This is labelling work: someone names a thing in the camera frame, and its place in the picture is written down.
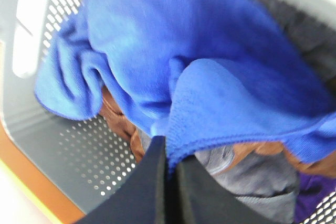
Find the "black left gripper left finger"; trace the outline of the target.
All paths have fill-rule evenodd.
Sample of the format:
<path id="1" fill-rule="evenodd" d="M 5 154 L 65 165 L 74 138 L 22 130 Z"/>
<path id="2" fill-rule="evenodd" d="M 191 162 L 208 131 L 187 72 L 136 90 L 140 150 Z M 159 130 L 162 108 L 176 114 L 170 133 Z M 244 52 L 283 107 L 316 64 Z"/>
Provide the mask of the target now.
<path id="1" fill-rule="evenodd" d="M 166 223 L 165 137 L 156 136 L 123 185 L 77 223 Z"/>

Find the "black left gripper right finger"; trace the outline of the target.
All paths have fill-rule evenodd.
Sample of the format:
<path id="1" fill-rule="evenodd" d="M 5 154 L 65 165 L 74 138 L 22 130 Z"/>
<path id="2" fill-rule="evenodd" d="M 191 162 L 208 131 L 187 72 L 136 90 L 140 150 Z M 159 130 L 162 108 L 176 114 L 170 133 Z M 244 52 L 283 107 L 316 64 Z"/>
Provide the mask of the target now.
<path id="1" fill-rule="evenodd" d="M 180 162 L 175 174 L 182 223 L 272 223 L 220 186 L 195 156 Z"/>

